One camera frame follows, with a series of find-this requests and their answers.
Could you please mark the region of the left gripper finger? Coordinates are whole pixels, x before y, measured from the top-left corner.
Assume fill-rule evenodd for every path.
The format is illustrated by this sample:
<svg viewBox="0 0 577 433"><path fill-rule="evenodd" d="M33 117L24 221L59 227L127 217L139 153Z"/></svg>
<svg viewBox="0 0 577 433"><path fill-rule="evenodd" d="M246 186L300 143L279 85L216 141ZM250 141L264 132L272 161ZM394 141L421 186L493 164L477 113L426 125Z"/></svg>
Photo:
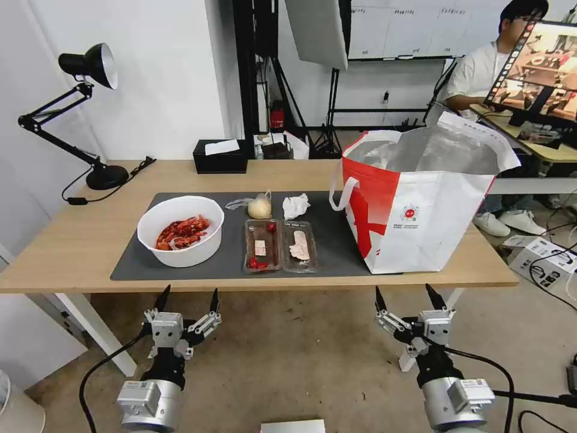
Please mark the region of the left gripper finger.
<svg viewBox="0 0 577 433"><path fill-rule="evenodd" d="M185 341L189 346L198 346L204 342L222 323L222 316L219 312L219 293L218 288L213 291L212 299L209 305L209 312L194 319L189 325L185 326Z"/></svg>
<svg viewBox="0 0 577 433"><path fill-rule="evenodd" d="M151 309L147 309L144 312L143 336L152 335L152 322L157 318L157 316L160 313L164 312L170 291L171 291L171 285L169 284L163 290L163 292L156 298L153 307Z"/></svg>

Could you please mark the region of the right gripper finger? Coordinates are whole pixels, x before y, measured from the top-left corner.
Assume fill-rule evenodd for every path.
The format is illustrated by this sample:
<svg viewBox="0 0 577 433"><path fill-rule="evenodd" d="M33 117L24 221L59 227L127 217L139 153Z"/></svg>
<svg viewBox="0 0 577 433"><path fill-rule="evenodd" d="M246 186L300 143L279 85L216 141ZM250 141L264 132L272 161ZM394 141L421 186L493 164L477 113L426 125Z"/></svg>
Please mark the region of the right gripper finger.
<svg viewBox="0 0 577 433"><path fill-rule="evenodd" d="M433 310L426 313L428 332L450 332L456 310L448 307L443 297L428 283L426 291L433 307Z"/></svg>
<svg viewBox="0 0 577 433"><path fill-rule="evenodd" d="M378 286L375 286L375 309L374 320L381 329L393 337L412 337L411 325L387 309Z"/></svg>

